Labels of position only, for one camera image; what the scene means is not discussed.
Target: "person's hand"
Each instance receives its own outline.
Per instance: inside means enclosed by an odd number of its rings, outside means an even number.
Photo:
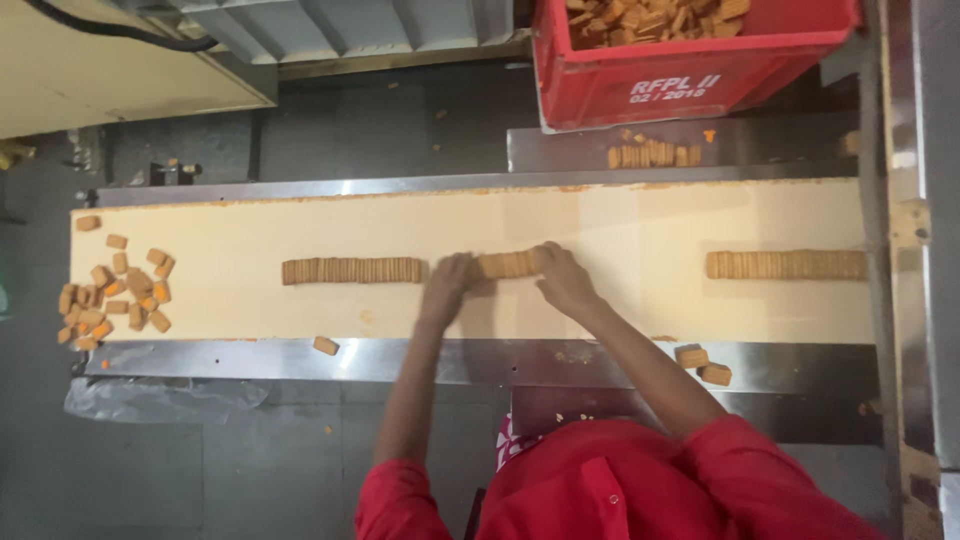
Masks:
[[[557,242],[546,242],[534,248],[534,261],[543,274],[537,287],[551,306],[567,317],[583,324],[604,303],[593,290],[587,270],[577,263],[570,250]]]
[[[442,258],[423,290],[420,322],[443,331],[460,312],[469,286],[469,268],[473,255],[458,253]]]

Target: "worker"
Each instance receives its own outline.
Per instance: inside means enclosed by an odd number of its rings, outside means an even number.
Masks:
[[[672,436],[586,420],[501,452],[476,539],[882,538],[618,315],[569,251],[553,242],[534,250],[544,299],[603,344]],[[452,538],[423,463],[437,355],[471,263],[468,254],[443,259],[424,290],[360,493],[358,540]]]

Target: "beige cabinet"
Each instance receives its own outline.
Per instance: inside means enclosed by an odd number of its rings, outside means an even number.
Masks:
[[[149,28],[145,21],[95,0],[61,0],[56,5],[83,18]],[[274,104],[269,93],[208,54],[84,34],[21,0],[0,0],[0,138],[269,107]]]

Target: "red shirt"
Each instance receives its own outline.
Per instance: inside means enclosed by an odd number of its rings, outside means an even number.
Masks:
[[[451,538],[426,471],[403,459],[367,474],[354,525],[357,540]],[[621,420],[550,433],[500,469],[483,501],[476,539],[520,538],[883,537],[728,415],[683,443]]]

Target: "pink patterned fabric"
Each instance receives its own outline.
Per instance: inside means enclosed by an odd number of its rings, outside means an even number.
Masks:
[[[543,435],[526,437],[514,435],[513,413],[508,412],[500,422],[500,433],[496,436],[496,470],[499,471],[507,461],[520,455],[521,452],[539,443]]]

